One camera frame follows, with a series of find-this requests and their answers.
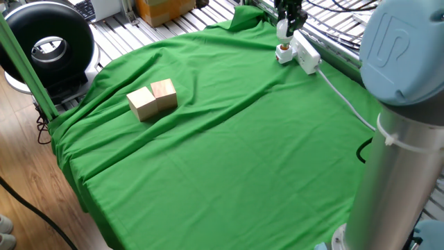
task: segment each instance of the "green frame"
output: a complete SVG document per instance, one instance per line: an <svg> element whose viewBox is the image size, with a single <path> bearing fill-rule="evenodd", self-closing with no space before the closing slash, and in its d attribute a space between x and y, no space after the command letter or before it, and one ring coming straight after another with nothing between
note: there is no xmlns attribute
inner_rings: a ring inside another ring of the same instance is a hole
<svg viewBox="0 0 444 250"><path fill-rule="evenodd" d="M59 114L8 23L0 13L0 45L5 49L49 121Z"/></svg>

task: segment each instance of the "green cloth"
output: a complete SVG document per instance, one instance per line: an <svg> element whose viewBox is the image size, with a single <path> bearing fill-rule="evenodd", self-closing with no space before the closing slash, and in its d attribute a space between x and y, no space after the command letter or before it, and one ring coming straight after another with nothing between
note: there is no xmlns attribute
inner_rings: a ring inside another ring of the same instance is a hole
<svg viewBox="0 0 444 250"><path fill-rule="evenodd" d="M262 11L133 51L49 124L58 164L114 249L297 249L346 222L373 134L327 83L275 60ZM375 123L377 102L321 65ZM126 95L171 78L178 108L138 122Z"/></svg>

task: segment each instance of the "keyboard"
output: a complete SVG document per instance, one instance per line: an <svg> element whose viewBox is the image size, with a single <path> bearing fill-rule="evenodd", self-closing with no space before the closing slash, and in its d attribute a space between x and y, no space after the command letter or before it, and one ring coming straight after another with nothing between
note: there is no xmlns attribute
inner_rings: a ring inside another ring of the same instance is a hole
<svg viewBox="0 0 444 250"><path fill-rule="evenodd" d="M87 21L91 21L96 18L96 13L94 12L94 8L92 7L91 0L81 1L74 5L74 9L79 12L83 18Z"/></svg>

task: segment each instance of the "wooden block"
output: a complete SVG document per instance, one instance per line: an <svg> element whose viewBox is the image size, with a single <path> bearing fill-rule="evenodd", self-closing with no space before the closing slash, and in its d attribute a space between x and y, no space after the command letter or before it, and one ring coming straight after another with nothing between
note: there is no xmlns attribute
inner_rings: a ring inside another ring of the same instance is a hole
<svg viewBox="0 0 444 250"><path fill-rule="evenodd" d="M159 111L178 106L178 97L171 79L151 83L151 89L157 100Z"/></svg>
<svg viewBox="0 0 444 250"><path fill-rule="evenodd" d="M147 87L131 92L126 97L130 103L131 110L141 122L159 112L157 100Z"/></svg>

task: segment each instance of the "white power strip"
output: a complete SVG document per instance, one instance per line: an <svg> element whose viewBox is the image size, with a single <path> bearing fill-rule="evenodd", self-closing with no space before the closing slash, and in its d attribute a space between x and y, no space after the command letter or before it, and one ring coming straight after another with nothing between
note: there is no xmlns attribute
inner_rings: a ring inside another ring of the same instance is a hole
<svg viewBox="0 0 444 250"><path fill-rule="evenodd" d="M296 50L296 60L305 73L316 73L316 68L321 63L321 55L299 31L294 32L290 45Z"/></svg>

